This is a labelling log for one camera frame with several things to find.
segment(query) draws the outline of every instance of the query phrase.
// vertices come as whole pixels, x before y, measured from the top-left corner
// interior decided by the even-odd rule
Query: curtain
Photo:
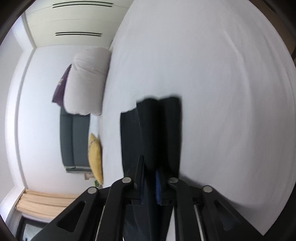
[[[16,204],[16,209],[37,218],[52,220],[79,195],[50,194],[26,190]]]

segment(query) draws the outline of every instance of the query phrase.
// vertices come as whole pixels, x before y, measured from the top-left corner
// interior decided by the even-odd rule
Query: screw
[[[122,182],[123,182],[123,183],[130,183],[130,182],[131,182],[131,178],[130,178],[130,177],[124,177],[124,178],[122,179]]]
[[[89,189],[87,190],[87,192],[88,192],[89,194],[94,194],[94,193],[96,193],[96,188],[95,188],[95,187],[91,187],[91,188],[89,188]]]
[[[202,188],[202,190],[203,190],[204,192],[210,193],[210,192],[213,191],[213,188],[212,188],[211,186],[204,186],[204,187]]]
[[[179,179],[176,178],[176,177],[171,177],[171,178],[168,180],[169,183],[177,183],[178,181],[179,181]]]

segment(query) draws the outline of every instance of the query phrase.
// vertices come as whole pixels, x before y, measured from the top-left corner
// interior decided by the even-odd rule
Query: bed
[[[123,177],[120,113],[177,95],[180,178],[213,186],[265,234],[296,181],[296,71],[270,22],[247,0],[135,0],[111,49],[103,114],[90,124],[104,187]]]

